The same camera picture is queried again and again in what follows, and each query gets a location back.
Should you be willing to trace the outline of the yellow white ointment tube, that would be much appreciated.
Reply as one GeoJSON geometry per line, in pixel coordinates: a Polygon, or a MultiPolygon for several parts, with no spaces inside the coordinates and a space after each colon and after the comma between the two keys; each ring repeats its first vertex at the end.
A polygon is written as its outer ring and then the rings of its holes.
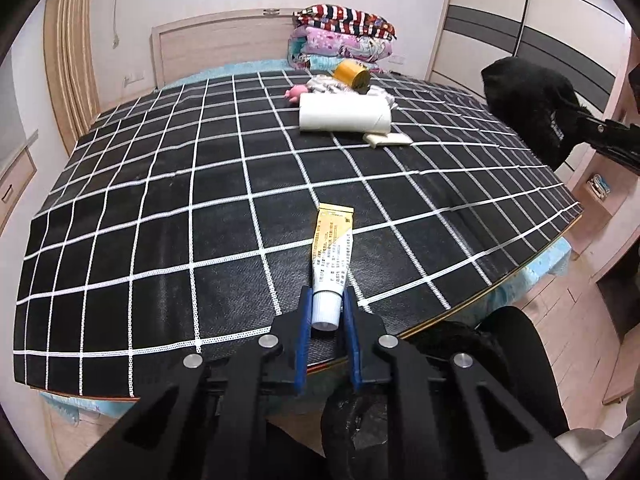
{"type": "Polygon", "coordinates": [[[311,248],[311,327],[333,332],[340,326],[344,289],[352,258],[352,207],[320,204],[311,248]]]}

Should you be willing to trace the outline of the white paper tube roll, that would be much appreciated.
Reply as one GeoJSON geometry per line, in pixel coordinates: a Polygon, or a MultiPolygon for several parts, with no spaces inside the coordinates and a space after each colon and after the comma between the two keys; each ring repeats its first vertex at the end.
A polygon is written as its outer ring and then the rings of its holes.
{"type": "Polygon", "coordinates": [[[390,133],[392,114],[382,96],[358,93],[305,93],[299,98],[303,131],[390,133]]]}

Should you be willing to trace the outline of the white tissue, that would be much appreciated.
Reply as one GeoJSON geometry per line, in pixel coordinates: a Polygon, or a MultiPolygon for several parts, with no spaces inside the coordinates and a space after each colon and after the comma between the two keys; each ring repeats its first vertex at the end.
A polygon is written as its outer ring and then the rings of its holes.
{"type": "Polygon", "coordinates": [[[314,75],[306,82],[306,88],[309,92],[317,93],[340,93],[351,92],[350,88],[344,82],[341,82],[331,76],[314,75]]]}

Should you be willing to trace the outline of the yellow tape roll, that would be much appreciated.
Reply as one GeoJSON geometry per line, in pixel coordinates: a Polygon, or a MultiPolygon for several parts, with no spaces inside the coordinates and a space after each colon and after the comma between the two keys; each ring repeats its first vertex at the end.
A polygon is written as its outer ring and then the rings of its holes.
{"type": "Polygon", "coordinates": [[[370,88],[371,73],[362,63],[345,58],[334,68],[333,77],[357,93],[366,94],[370,88]]]}

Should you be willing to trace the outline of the black trash bag bin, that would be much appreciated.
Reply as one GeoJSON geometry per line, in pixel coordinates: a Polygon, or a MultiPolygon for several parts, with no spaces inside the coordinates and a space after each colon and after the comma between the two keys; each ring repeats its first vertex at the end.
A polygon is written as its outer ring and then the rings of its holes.
{"type": "Polygon", "coordinates": [[[580,479],[556,443],[568,428],[532,321],[501,308],[469,328],[411,340],[356,311],[362,387],[342,385],[321,419],[337,479],[580,479]]]}

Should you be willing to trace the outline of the pink corner shelf unit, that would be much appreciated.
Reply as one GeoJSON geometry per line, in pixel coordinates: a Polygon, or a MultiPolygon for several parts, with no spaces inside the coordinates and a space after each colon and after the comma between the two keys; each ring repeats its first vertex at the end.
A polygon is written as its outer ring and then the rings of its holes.
{"type": "MultiPolygon", "coordinates": [[[[638,124],[639,113],[628,74],[639,64],[639,39],[628,32],[625,57],[618,71],[603,117],[628,126],[638,124]]],[[[597,282],[618,263],[639,238],[639,178],[593,148],[567,181],[584,212],[565,233],[578,266],[597,282]]]]}

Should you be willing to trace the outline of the white grey sliding wardrobe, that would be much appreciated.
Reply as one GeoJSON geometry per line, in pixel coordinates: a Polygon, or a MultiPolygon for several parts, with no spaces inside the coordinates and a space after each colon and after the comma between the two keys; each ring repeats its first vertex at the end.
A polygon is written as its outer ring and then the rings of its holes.
{"type": "Polygon", "coordinates": [[[482,69],[517,56],[567,77],[601,115],[629,44],[614,0],[448,0],[428,78],[484,99],[482,69]]]}

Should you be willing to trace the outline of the small white flat packet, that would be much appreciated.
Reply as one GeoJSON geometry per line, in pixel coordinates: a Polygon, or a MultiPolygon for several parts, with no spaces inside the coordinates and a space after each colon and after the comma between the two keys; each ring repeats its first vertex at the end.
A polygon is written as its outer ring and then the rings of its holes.
{"type": "Polygon", "coordinates": [[[385,148],[386,146],[408,146],[413,144],[413,140],[405,133],[366,133],[363,141],[370,148],[385,148]]]}

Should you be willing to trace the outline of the pink pig toy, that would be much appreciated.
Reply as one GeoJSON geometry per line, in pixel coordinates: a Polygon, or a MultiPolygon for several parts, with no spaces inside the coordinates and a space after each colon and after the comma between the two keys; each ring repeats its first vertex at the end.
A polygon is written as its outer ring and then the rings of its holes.
{"type": "Polygon", "coordinates": [[[294,84],[294,86],[285,91],[284,97],[291,104],[297,104],[300,97],[308,92],[309,88],[306,84],[294,84]]]}

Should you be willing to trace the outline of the pink floral folded quilt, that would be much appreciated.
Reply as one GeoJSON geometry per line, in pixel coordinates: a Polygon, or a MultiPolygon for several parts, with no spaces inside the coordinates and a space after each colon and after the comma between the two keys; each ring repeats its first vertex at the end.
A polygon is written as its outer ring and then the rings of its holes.
{"type": "Polygon", "coordinates": [[[328,32],[320,28],[300,26],[288,40],[288,64],[296,70],[332,72],[350,58],[378,72],[378,61],[393,53],[392,43],[385,39],[328,32]]]}

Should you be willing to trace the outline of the striped red blue blanket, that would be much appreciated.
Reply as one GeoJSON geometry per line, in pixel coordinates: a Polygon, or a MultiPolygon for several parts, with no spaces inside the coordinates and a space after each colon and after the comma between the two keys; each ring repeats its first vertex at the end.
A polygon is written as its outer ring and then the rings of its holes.
{"type": "Polygon", "coordinates": [[[384,40],[397,38],[395,27],[382,16],[337,4],[315,4],[292,14],[296,27],[310,26],[327,32],[384,40]]]}

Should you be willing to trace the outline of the wooden bed headboard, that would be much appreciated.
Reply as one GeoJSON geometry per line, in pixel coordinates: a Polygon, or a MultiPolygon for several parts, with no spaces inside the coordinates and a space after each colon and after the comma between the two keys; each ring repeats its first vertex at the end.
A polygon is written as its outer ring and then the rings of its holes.
{"type": "Polygon", "coordinates": [[[291,8],[228,11],[153,27],[157,87],[208,68],[285,58],[294,29],[293,13],[291,8]]]}

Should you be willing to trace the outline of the beige striped curtain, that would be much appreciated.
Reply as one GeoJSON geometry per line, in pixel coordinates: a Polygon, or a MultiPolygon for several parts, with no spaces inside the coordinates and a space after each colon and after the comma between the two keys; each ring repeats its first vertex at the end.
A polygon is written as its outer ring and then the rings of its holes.
{"type": "Polygon", "coordinates": [[[91,52],[90,3],[46,0],[44,6],[44,68],[58,133],[69,153],[100,111],[91,52]]]}

